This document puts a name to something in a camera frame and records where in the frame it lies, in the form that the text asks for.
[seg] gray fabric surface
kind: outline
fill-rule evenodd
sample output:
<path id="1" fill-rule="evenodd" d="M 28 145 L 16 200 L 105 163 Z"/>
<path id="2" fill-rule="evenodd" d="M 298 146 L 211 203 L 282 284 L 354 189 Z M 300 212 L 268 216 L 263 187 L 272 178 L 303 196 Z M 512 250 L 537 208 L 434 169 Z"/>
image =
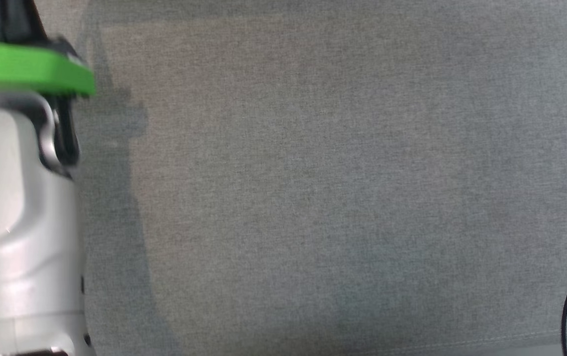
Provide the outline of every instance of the gray fabric surface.
<path id="1" fill-rule="evenodd" d="M 42 0 L 101 356 L 555 342 L 567 1 Z"/>

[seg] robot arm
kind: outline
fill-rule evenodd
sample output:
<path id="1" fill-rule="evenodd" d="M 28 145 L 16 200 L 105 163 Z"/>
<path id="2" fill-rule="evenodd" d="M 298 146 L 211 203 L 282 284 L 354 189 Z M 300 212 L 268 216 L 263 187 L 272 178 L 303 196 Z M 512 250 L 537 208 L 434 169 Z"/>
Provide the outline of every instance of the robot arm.
<path id="1" fill-rule="evenodd" d="M 79 63 L 32 0 L 0 0 L 0 355 L 95 355 L 68 173 L 79 156 L 70 104 L 94 91 Z"/>

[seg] white plastic housing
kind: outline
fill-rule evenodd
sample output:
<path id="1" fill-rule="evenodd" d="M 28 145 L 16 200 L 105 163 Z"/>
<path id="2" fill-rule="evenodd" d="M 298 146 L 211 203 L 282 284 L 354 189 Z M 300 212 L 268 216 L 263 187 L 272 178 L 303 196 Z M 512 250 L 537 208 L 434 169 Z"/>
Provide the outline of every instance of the white plastic housing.
<path id="1" fill-rule="evenodd" d="M 32 93 L 0 94 L 0 355 L 94 356 L 85 341 L 75 184 L 40 162 L 35 128 L 7 107 L 8 97 L 45 103 Z"/>

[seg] gray upholstery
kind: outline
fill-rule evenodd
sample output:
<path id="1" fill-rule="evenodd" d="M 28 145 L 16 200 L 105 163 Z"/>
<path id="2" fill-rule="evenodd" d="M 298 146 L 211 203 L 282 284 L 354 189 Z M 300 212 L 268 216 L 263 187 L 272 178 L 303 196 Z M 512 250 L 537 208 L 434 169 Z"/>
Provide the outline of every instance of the gray upholstery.
<path id="1" fill-rule="evenodd" d="M 555 342 L 567 1 L 41 0 L 100 356 Z"/>

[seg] green band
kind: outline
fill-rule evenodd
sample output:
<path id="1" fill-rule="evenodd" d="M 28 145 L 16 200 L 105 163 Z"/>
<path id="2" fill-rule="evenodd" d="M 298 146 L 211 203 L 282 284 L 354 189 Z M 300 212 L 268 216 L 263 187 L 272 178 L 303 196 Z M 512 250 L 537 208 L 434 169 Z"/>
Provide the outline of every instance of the green band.
<path id="1" fill-rule="evenodd" d="M 0 88 L 44 94 L 95 93 L 91 70 L 48 49 L 0 44 Z"/>

